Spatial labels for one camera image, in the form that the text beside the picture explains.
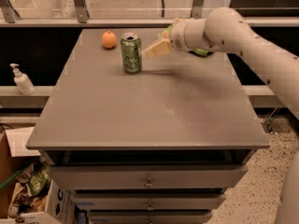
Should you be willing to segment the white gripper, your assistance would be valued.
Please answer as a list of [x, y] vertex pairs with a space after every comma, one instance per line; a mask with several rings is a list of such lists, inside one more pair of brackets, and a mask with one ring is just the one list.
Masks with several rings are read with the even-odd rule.
[[190, 51], [206, 45], [204, 37], [205, 19], [175, 20], [169, 32], [169, 39], [159, 38], [144, 49], [146, 58], [165, 55], [172, 50]]

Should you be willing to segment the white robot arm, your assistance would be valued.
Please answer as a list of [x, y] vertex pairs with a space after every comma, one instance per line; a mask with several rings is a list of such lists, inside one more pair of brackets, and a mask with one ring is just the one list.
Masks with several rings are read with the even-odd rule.
[[[172, 49], [237, 55], [299, 118], [299, 59], [253, 32], [235, 10], [220, 7], [204, 19], [177, 19], [143, 54], [150, 59]], [[299, 152], [285, 175], [275, 224], [299, 224]]]

